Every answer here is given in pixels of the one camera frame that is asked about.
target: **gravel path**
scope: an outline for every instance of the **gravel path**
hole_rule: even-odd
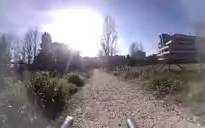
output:
[[[132,117],[140,128],[197,128],[175,105],[165,105],[138,87],[95,70],[93,77],[70,101],[75,128],[125,128]]]

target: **sun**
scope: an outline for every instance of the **sun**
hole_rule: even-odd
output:
[[[79,50],[81,56],[96,56],[102,33],[103,18],[93,10],[68,8],[51,13],[52,22],[43,26],[53,41],[65,42]]]

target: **apartment building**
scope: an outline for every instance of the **apartment building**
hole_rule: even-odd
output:
[[[161,34],[158,44],[158,59],[169,63],[193,63],[205,58],[205,38],[183,34]]]

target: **blue sky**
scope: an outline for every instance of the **blue sky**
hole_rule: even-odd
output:
[[[205,0],[0,0],[0,30],[19,34],[49,22],[47,12],[77,5],[115,19],[122,54],[133,41],[156,53],[160,33],[194,34],[205,23]]]

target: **bush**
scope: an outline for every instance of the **bush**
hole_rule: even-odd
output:
[[[137,71],[128,71],[127,73],[124,74],[125,79],[135,79],[139,78],[139,72]]]
[[[47,72],[32,75],[27,88],[29,99],[37,103],[48,120],[60,115],[70,96],[70,84],[63,79],[51,78]]]
[[[70,75],[68,77],[68,82],[72,83],[72,84],[75,84],[78,87],[82,87],[85,84],[84,81],[78,75],[75,75],[75,74]]]
[[[73,94],[75,94],[77,92],[78,92],[78,88],[75,85],[70,84],[70,88],[69,88],[70,95],[73,95]]]
[[[187,80],[179,71],[151,73],[147,74],[146,79],[148,81],[147,89],[156,91],[159,96],[187,91]]]

